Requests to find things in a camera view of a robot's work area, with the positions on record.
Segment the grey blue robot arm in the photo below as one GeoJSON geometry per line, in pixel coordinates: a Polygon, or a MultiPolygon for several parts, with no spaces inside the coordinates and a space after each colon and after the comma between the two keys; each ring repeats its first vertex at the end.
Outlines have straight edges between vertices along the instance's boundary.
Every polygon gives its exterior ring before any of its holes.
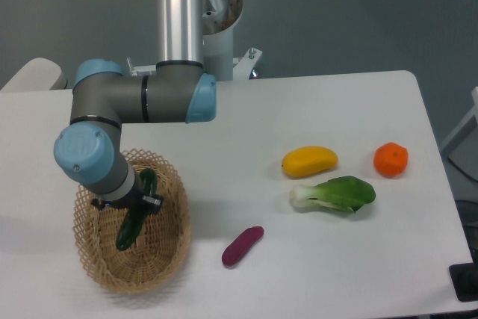
{"type": "Polygon", "coordinates": [[[88,189],[97,209],[139,207],[157,213],[120,153],[126,123],[199,123],[216,116],[216,80],[205,71],[202,0],[157,0],[159,61],[152,75],[126,75],[102,59],[83,62],[72,88],[69,125],[54,144],[57,164],[88,189]]]}

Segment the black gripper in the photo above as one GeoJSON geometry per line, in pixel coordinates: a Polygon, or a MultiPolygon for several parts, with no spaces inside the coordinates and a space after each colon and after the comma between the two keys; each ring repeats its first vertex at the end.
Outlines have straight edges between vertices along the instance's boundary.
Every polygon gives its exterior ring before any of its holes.
{"type": "Polygon", "coordinates": [[[90,204],[99,211],[102,211],[107,207],[122,209],[139,205],[140,207],[145,207],[149,214],[158,214],[163,207],[164,197],[157,194],[147,196],[144,193],[137,191],[128,192],[125,195],[105,193],[93,197],[90,204]]]}

